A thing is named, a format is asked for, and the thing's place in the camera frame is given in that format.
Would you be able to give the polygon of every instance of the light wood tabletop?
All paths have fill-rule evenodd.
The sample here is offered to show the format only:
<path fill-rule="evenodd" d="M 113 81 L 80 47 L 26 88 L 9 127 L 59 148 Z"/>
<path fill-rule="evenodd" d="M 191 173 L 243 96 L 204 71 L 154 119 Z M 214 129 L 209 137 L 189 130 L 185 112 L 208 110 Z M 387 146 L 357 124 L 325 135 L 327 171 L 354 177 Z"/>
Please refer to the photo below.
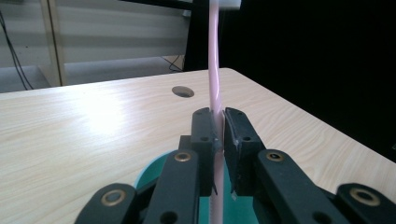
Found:
<path fill-rule="evenodd" d="M 264 144 L 318 186 L 361 183 L 396 202 L 394 162 L 234 70 L 219 72 L 223 106 L 244 111 Z M 175 86 L 194 95 L 176 96 Z M 73 223 L 97 190 L 133 184 L 177 149 L 208 94 L 207 71 L 0 94 L 0 222 Z"/>

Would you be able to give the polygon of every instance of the wooden table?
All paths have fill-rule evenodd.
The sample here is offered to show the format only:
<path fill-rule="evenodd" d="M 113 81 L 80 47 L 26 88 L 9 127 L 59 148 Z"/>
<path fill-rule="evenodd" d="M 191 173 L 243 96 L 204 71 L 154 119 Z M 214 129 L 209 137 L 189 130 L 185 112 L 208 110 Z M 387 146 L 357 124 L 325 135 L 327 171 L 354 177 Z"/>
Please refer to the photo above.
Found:
<path fill-rule="evenodd" d="M 209 106 L 207 71 L 0 94 L 1 223 L 73 223 L 100 188 L 133 184 L 191 134 Z M 264 144 L 320 187 L 357 182 L 396 202 L 396 164 L 231 69 L 223 106 L 244 111 Z M 191 98 L 172 93 L 189 87 Z"/>

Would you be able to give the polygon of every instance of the teal round object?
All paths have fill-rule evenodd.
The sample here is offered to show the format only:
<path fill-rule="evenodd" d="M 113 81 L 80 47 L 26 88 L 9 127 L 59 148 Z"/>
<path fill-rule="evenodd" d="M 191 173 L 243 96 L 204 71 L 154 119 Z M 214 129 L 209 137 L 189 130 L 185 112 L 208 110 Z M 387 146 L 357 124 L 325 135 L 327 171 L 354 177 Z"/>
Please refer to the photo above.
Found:
<path fill-rule="evenodd" d="M 134 183 L 136 189 L 140 189 L 151 180 L 160 176 L 168 154 L 161 155 L 143 169 Z M 224 162 L 223 222 L 225 224 L 259 223 L 253 211 L 253 198 L 237 196 L 234 200 L 229 189 L 231 189 L 231 183 L 228 177 L 227 166 Z M 200 197 L 199 223 L 209 223 L 209 197 Z"/>

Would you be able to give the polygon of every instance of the pink tube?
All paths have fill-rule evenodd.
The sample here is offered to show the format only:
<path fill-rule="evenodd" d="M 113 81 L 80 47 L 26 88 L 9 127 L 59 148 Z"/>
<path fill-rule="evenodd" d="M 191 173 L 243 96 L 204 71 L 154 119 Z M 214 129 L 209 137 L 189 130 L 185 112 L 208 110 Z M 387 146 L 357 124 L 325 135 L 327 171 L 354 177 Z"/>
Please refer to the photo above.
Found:
<path fill-rule="evenodd" d="M 223 114 L 221 109 L 221 98 L 219 91 L 219 51 L 218 51 L 218 22 L 219 22 L 219 0 L 210 0 L 209 7 L 209 90 L 210 108 L 216 129 L 223 142 Z M 223 220 L 223 179 L 224 160 L 223 149 L 215 155 L 215 184 L 218 194 L 212 191 L 210 196 L 210 223 L 222 224 Z"/>

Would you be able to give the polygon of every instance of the wire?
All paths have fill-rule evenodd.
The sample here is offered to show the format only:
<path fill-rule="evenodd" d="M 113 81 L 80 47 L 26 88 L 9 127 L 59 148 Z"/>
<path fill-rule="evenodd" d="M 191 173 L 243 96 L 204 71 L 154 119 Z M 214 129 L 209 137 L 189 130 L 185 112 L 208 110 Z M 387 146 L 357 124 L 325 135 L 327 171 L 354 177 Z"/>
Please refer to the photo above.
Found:
<path fill-rule="evenodd" d="M 167 62 L 170 63 L 170 65 L 169 65 L 169 70 L 171 70 L 172 72 L 182 72 L 182 71 L 183 71 L 182 69 L 178 68 L 178 67 L 175 65 L 175 62 L 177 61 L 177 59 L 178 59 L 179 57 L 180 57 L 180 55 L 177 55 L 177 57 L 173 60 L 172 63 L 169 62 L 168 60 L 166 60 L 165 58 L 163 58 L 164 60 L 166 60 Z"/>
<path fill-rule="evenodd" d="M 7 44 L 8 44 L 9 51 L 11 51 L 12 61 L 14 62 L 15 69 L 17 70 L 18 76 L 20 77 L 20 80 L 21 80 L 21 83 L 22 83 L 23 87 L 27 91 L 29 90 L 26 87 L 26 84 L 25 84 L 25 81 L 26 81 L 26 83 L 29 85 L 30 89 L 34 90 L 34 88 L 32 87 L 32 85 L 30 84 L 29 80 L 27 79 L 26 75 L 23 72 L 23 69 L 21 67 L 21 63 L 20 63 L 20 60 L 18 58 L 18 55 L 15 52 L 14 47 L 12 46 L 11 40 L 8 37 L 6 22 L 4 20 L 3 13 L 1 11 L 1 9 L 0 9 L 0 24 L 1 24 L 2 28 L 3 28 L 4 34 L 6 35 L 6 41 L 7 41 Z"/>

